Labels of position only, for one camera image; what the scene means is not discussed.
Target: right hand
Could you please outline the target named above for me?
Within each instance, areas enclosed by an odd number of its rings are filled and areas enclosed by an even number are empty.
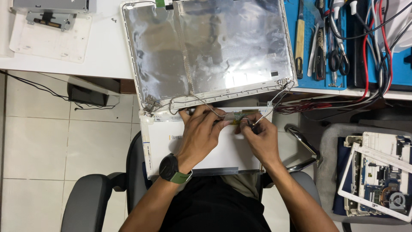
[[[261,117],[262,115],[258,112],[245,116],[245,118],[250,119],[253,123]],[[282,165],[278,149],[278,128],[266,118],[262,118],[256,126],[259,132],[257,135],[253,133],[247,123],[247,120],[242,119],[239,127],[235,131],[235,134],[242,132],[248,140],[253,154],[261,162],[265,169],[272,166],[277,166],[279,164]]]

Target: barcode sticker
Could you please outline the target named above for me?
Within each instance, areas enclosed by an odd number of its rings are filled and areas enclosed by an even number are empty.
[[[155,122],[183,121],[181,116],[155,115]]]
[[[169,135],[169,140],[181,140],[183,136],[181,135]]]

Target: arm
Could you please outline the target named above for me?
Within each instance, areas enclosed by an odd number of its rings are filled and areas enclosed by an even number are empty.
[[[247,116],[253,122],[256,122],[260,117],[262,115],[259,113]],[[259,134],[255,135],[245,120],[242,120],[235,133],[240,131],[248,140],[253,154],[259,159],[275,183],[296,229],[298,231],[337,232],[338,229],[331,218],[283,166],[279,157],[277,127],[263,118],[258,123]]]
[[[220,115],[225,114],[223,110],[214,110]],[[192,116],[186,111],[179,114],[185,123],[185,131],[176,158],[179,172],[187,174],[217,146],[219,133],[229,121],[220,121],[213,126],[218,117],[206,105],[198,106]],[[158,231],[178,187],[179,184],[158,178],[132,210],[120,231]]]

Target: left hand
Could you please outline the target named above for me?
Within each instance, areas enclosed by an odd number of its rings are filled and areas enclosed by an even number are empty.
[[[219,115],[226,114],[221,109],[213,110]],[[219,118],[206,105],[197,106],[191,116],[186,110],[180,111],[179,114],[185,124],[185,131],[176,158],[179,172],[187,174],[218,145],[220,131],[229,125],[230,121],[223,121],[223,118]],[[215,120],[220,122],[213,126]]]

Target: hand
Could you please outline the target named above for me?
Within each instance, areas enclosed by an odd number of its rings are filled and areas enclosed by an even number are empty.
[[[213,108],[213,110],[219,115],[226,114],[221,109]],[[176,158],[179,171],[187,174],[218,145],[220,131],[230,122],[218,118],[206,105],[196,107],[191,116],[185,110],[180,111],[179,114],[185,124],[185,131]],[[215,120],[220,122],[213,126]]]
[[[250,119],[252,123],[255,123],[261,117],[262,115],[260,113],[245,116],[245,118]],[[247,123],[247,120],[242,119],[239,127],[235,131],[235,134],[242,132],[248,140],[253,154],[261,162],[265,169],[269,169],[272,166],[282,165],[282,161],[279,157],[277,127],[266,118],[262,118],[256,126],[258,130],[257,135],[253,133]]]

